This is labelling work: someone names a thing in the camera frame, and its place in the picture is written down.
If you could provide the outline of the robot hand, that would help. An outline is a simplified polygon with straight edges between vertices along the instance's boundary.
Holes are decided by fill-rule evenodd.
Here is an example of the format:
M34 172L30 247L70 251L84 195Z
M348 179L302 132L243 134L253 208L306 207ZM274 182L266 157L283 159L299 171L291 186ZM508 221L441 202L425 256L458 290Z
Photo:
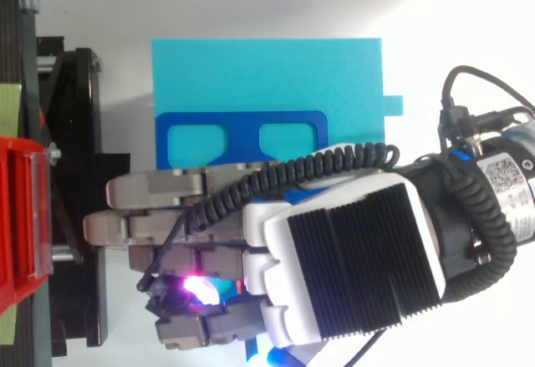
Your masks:
M119 176L84 237L130 249L168 349L374 334L434 308L446 286L435 229L398 158L369 143Z

